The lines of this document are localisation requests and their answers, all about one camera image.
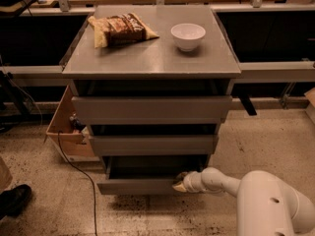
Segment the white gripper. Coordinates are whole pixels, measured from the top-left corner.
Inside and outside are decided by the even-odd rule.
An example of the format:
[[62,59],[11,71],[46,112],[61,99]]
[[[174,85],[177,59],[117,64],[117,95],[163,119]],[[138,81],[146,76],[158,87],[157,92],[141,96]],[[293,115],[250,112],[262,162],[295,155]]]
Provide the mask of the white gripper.
[[175,179],[174,182],[179,184],[173,184],[172,188],[181,193],[186,193],[187,191],[189,193],[201,193],[205,191],[205,186],[202,182],[202,174],[197,171],[192,171],[187,174],[187,172],[181,172],[179,173]]

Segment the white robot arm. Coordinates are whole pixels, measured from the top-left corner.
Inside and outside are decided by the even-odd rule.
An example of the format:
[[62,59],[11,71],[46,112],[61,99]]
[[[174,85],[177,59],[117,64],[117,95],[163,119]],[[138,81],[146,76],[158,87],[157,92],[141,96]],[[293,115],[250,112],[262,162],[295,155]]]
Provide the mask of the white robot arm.
[[173,189],[235,197],[237,236],[298,236],[315,228],[315,206],[310,199],[266,171],[251,171],[237,179],[208,167],[179,174]]

